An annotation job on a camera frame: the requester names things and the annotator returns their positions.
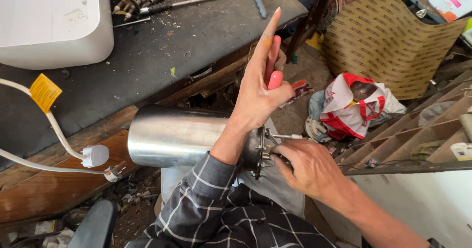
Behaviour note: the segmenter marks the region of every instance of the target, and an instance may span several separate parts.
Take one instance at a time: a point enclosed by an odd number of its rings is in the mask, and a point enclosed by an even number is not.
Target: concrete floor
[[[301,44],[295,55],[298,56],[297,64],[286,64],[284,68],[284,80],[291,84],[300,80],[306,80],[310,87],[316,91],[326,88],[335,76],[327,66],[318,63],[320,51]],[[277,131],[280,134],[302,134],[304,123],[308,117],[308,101],[313,93],[302,96],[294,103],[278,108],[271,116]]]

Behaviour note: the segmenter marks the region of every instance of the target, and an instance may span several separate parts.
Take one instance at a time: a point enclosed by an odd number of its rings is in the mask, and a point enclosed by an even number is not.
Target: pink screwdriver handle
[[[284,73],[276,70],[272,72],[267,88],[268,89],[278,88],[280,87],[280,85],[282,85],[283,80],[284,80]]]

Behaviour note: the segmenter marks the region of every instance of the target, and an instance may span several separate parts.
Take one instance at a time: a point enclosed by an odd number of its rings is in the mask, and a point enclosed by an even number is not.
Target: white wall
[[[447,248],[472,247],[472,170],[348,177],[423,238],[434,238]],[[317,205],[339,238],[361,246],[361,235],[351,222]]]

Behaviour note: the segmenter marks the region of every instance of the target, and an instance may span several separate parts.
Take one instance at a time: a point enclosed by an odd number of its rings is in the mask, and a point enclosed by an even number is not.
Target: plaid shirt
[[[336,247],[267,197],[244,184],[234,189],[238,171],[239,166],[207,153],[176,187],[156,221],[126,248]]]

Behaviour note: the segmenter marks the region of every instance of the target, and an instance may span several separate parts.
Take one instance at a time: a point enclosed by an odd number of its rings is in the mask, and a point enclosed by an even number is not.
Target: workbench
[[[151,15],[152,21],[115,28],[113,52],[100,63],[43,71],[0,65],[0,77],[30,87],[39,74],[44,73],[63,90],[51,111],[73,149],[79,151],[87,145],[106,141],[124,146],[120,151],[127,154],[126,138],[119,137],[117,140],[121,143],[114,143],[112,139],[117,134],[127,135],[123,130],[129,126],[137,111],[134,104],[173,104],[179,98],[198,93],[205,85],[243,69],[253,52],[254,41],[262,35],[277,7],[282,9],[280,28],[307,14],[297,0],[263,2],[268,10],[266,19],[261,17],[254,0],[213,0]],[[123,15],[113,16],[114,25],[123,23],[123,18]],[[207,70],[208,66],[212,66],[212,71],[206,74],[207,77],[190,78],[199,70]],[[30,97],[6,86],[0,87],[0,96],[2,149],[49,166],[64,164],[70,158],[58,143],[44,113]],[[129,155],[116,156],[120,157],[129,160]],[[45,172],[18,164],[1,172],[0,205],[5,207],[8,203],[12,208],[20,203],[27,205],[28,199],[33,201],[29,195],[20,197],[21,201],[13,201],[11,196],[16,196],[20,188],[25,188],[25,182],[33,183],[29,178],[42,173]],[[55,179],[55,173],[48,175],[49,178],[43,177],[41,182],[48,183],[48,179]],[[84,175],[89,180],[95,177]],[[77,181],[83,180],[80,178],[82,176],[77,177]],[[106,183],[103,177],[99,179],[101,183]],[[68,190],[74,186],[68,184]],[[44,207],[18,211],[0,222],[54,214],[69,207],[73,201],[83,199],[87,192],[82,190],[71,196],[68,192],[58,192],[61,189],[57,184],[54,188],[56,199],[51,201],[62,201],[62,204],[51,206],[47,203],[49,201],[44,201]],[[41,192],[36,191],[35,194],[38,197]]]

